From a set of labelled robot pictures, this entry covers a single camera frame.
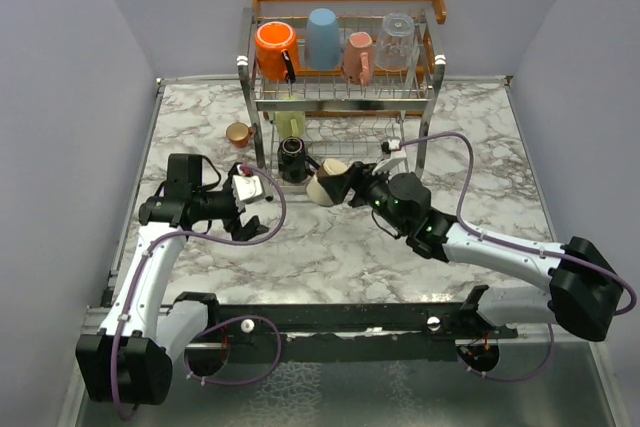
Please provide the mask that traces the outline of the small copper orange cup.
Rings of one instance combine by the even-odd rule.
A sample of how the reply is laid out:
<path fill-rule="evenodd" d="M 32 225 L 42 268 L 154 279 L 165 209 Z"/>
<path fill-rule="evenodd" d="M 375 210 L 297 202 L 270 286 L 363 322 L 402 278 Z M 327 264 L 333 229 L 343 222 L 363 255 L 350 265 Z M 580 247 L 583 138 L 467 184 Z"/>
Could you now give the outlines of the small copper orange cup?
<path fill-rule="evenodd" d="M 243 122 L 234 122 L 227 126 L 225 135 L 237 148 L 245 148 L 253 136 L 253 127 Z"/>

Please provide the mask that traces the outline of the light green mug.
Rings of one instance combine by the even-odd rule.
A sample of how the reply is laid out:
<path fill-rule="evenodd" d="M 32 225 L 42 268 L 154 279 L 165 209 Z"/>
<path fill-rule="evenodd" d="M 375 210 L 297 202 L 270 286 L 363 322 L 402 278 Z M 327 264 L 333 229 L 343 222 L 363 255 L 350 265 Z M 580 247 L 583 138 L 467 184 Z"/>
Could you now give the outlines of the light green mug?
<path fill-rule="evenodd" d="M 279 140 L 290 137 L 302 138 L 306 130 L 306 113 L 304 111 L 277 111 L 274 122 Z"/>

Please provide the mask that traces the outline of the cream cup brown band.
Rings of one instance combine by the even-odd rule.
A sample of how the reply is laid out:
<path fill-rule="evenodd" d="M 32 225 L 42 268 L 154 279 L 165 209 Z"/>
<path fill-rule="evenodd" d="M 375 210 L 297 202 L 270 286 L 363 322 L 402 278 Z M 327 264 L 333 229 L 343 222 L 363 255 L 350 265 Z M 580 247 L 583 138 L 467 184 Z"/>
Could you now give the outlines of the cream cup brown band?
<path fill-rule="evenodd" d="M 327 158 L 321 162 L 306 186 L 306 193 L 309 199 L 322 207 L 333 206 L 330 196 L 320 185 L 320 180 L 325 177 L 343 174 L 347 169 L 348 166 L 339 159 Z"/>

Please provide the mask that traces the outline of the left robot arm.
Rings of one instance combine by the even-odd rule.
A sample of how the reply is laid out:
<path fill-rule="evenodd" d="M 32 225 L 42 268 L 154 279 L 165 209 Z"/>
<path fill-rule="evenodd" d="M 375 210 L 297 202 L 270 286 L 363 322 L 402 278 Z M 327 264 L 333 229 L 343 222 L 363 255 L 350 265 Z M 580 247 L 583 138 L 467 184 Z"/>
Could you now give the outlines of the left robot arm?
<path fill-rule="evenodd" d="M 206 342 L 220 332 L 221 318 L 201 295 L 178 301 L 160 315 L 171 271 L 199 222 L 221 221 L 226 245 L 255 245 L 267 227 L 258 217 L 244 222 L 246 205 L 265 197 L 256 168 L 235 163 L 209 184 L 200 154 L 172 154 L 166 177 L 138 211 L 134 256 L 120 292 L 98 330 L 83 334 L 76 360 L 94 402 L 117 407 L 159 405 L 167 397 L 173 364 L 192 337 Z"/>

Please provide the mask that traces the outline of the black faceted mug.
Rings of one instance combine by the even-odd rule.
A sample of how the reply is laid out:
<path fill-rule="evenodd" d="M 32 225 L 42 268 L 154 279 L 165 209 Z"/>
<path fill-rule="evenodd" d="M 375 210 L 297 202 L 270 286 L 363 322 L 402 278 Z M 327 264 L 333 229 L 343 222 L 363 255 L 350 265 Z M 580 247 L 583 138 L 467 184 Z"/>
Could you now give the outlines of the black faceted mug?
<path fill-rule="evenodd" d="M 299 137 L 290 136 L 282 140 L 277 150 L 278 171 L 281 178 L 291 184 L 301 184 L 320 167 L 306 150 Z"/>

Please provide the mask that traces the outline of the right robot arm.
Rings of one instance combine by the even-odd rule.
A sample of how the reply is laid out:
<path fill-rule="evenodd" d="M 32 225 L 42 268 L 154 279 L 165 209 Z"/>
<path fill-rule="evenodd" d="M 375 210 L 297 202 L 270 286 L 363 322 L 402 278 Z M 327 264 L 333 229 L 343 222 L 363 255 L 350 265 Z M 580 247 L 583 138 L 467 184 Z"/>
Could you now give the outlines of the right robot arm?
<path fill-rule="evenodd" d="M 413 173 L 391 176 L 357 162 L 319 185 L 332 204 L 368 206 L 426 259 L 487 268 L 526 282 L 486 289 L 459 314 L 461 330 L 481 338 L 508 323 L 557 324 L 588 341 L 605 340 L 623 293 L 621 279 L 589 240 L 538 243 L 483 231 L 431 205 L 431 192 Z"/>

